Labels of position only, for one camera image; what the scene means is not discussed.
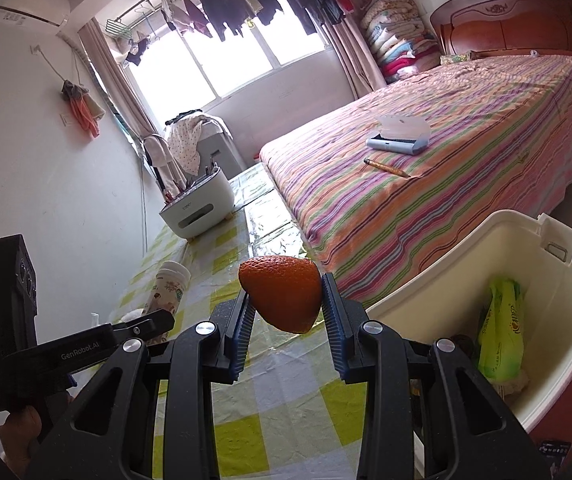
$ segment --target white trash bin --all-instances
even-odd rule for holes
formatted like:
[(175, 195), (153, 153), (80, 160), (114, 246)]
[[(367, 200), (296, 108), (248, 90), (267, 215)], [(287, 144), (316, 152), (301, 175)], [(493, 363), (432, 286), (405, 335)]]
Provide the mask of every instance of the white trash bin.
[(429, 343), (466, 333), (476, 339), (480, 311), (496, 275), (524, 291), (524, 357), (530, 383), (508, 403), (531, 431), (572, 379), (572, 229), (497, 211), (428, 269), (368, 309), (405, 338)]

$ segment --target orange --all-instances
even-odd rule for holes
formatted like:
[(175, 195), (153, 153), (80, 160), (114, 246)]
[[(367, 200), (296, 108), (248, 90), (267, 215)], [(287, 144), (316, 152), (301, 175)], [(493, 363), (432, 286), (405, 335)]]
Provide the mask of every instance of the orange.
[(311, 260), (251, 258), (239, 266), (239, 283), (261, 317), (284, 332), (308, 332), (319, 315), (322, 280)]

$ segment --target yellow-green checkered tablecloth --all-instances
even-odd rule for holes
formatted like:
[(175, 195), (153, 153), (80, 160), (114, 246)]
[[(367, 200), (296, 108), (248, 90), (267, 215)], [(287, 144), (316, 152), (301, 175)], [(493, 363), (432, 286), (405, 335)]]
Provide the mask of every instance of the yellow-green checkered tablecloth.
[[(263, 254), (315, 260), (295, 219), (262, 165), (231, 181), (235, 213), (190, 244), (168, 227), (157, 236), (111, 314), (117, 322), (145, 305), (157, 269), (181, 262), (191, 281), (171, 336), (208, 319), (216, 304), (237, 296), (239, 264)], [(346, 386), (333, 368), (323, 320), (304, 335), (255, 318), (245, 369), (233, 385), (213, 384), (213, 416), (223, 478), (354, 479), (365, 384)], [(154, 478), (162, 478), (163, 407), (155, 428)]]

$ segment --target window pane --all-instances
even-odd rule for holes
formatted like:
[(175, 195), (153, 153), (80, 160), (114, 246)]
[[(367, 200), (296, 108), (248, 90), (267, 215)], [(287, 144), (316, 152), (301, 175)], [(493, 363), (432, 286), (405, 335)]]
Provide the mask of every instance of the window pane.
[(180, 112), (201, 108), (215, 95), (176, 32), (152, 43), (139, 66), (129, 65), (151, 110), (163, 124)]
[(219, 95), (228, 94), (272, 69), (245, 23), (243, 38), (226, 29), (226, 41), (219, 40), (211, 25), (208, 28), (212, 38), (199, 32), (188, 32), (184, 37)]
[(278, 10), (270, 25), (262, 25), (258, 18), (254, 21), (279, 62), (285, 64), (323, 50), (319, 34), (308, 36), (287, 0), (277, 1), (284, 12)]

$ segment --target white tissue box organizer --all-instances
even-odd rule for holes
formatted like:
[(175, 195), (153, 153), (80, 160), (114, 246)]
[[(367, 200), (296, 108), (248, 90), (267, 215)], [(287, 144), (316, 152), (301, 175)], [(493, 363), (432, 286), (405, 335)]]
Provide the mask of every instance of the white tissue box organizer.
[(180, 238), (194, 238), (221, 222), (235, 207), (235, 193), (219, 167), (199, 179), (160, 211)]

